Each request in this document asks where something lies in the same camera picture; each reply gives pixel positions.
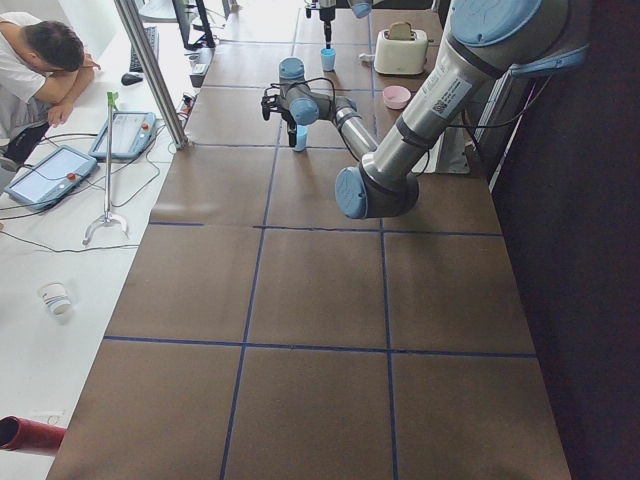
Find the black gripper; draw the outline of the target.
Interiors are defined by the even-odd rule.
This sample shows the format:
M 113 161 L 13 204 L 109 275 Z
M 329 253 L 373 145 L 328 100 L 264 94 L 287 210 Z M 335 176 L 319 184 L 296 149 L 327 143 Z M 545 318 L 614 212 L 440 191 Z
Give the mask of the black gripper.
M 284 107 L 280 108 L 280 113 L 282 118 L 287 123 L 287 135 L 288 135 L 288 145 L 290 147 L 295 147 L 297 145 L 297 128 L 296 121 L 293 118 L 291 112 Z
M 330 49 L 332 46 L 332 26 L 331 22 L 335 20 L 335 7 L 321 7 L 319 9 L 319 18 L 323 21 L 323 31 L 325 38 L 325 48 Z

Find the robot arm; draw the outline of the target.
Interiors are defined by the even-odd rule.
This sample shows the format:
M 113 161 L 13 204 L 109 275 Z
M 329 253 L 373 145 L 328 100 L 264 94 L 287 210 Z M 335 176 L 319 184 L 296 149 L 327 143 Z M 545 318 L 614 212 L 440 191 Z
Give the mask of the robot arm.
M 373 10 L 373 1 L 367 0 L 309 0 L 304 2 L 305 15 L 308 19 L 314 12 L 318 13 L 323 24 L 325 47 L 332 47 L 332 22 L 336 19 L 338 8 L 350 9 L 356 18 L 364 18 Z
M 553 75 L 583 63 L 589 46 L 589 1 L 454 1 L 436 64 L 382 140 L 366 129 L 348 98 L 313 92 L 295 57 L 279 64 L 276 94 L 265 94 L 262 113 L 287 123 L 289 143 L 300 126 L 331 122 L 359 159 L 335 181 L 341 212 L 352 219 L 387 218 L 415 205 L 419 185 L 413 167 L 485 83 Z

